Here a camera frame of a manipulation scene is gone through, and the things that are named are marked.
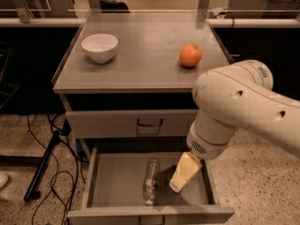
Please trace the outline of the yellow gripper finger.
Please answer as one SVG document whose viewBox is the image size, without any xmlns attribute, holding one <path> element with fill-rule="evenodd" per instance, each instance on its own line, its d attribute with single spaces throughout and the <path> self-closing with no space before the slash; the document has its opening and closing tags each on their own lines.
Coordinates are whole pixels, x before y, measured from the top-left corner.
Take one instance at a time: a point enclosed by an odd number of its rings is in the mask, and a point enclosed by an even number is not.
<svg viewBox="0 0 300 225">
<path fill-rule="evenodd" d="M 179 193 L 195 177 L 202 166 L 200 160 L 191 152 L 183 153 L 170 180 L 171 189 Z"/>
</svg>

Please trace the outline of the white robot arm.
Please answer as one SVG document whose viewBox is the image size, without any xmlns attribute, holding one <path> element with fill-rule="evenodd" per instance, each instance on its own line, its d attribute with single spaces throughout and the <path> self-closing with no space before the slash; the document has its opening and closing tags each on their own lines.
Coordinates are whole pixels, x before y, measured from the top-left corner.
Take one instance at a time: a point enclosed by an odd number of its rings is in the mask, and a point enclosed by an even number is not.
<svg viewBox="0 0 300 225">
<path fill-rule="evenodd" d="M 192 96 L 199 110 L 187 135 L 188 150 L 170 181 L 180 192 L 202 167 L 217 158 L 237 129 L 255 133 L 300 158 L 300 101 L 272 91 L 273 75 L 257 60 L 202 73 Z"/>
</svg>

